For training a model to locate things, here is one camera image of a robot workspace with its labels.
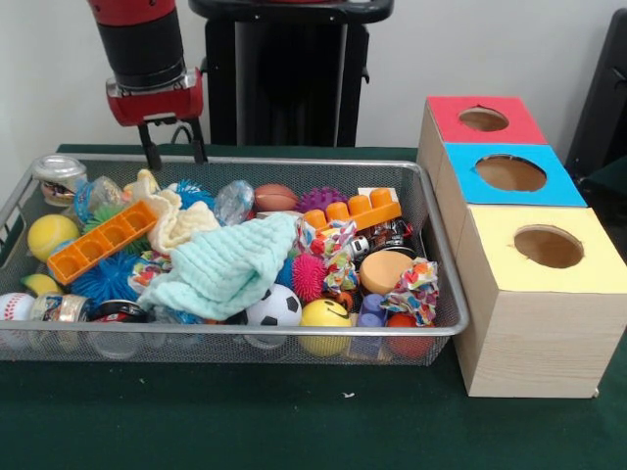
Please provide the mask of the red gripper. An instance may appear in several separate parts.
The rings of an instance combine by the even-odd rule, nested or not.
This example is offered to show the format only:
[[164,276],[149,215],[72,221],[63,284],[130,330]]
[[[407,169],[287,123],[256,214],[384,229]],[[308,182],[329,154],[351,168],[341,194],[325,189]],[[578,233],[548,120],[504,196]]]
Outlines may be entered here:
[[106,92],[109,108],[116,121],[122,126],[139,125],[140,141],[151,170],[160,170],[162,161],[146,124],[149,121],[189,119],[194,161],[197,165],[207,161],[205,141],[198,119],[203,111],[204,100],[202,75],[197,68],[188,69],[171,84],[149,90],[120,87],[111,77],[106,81]]

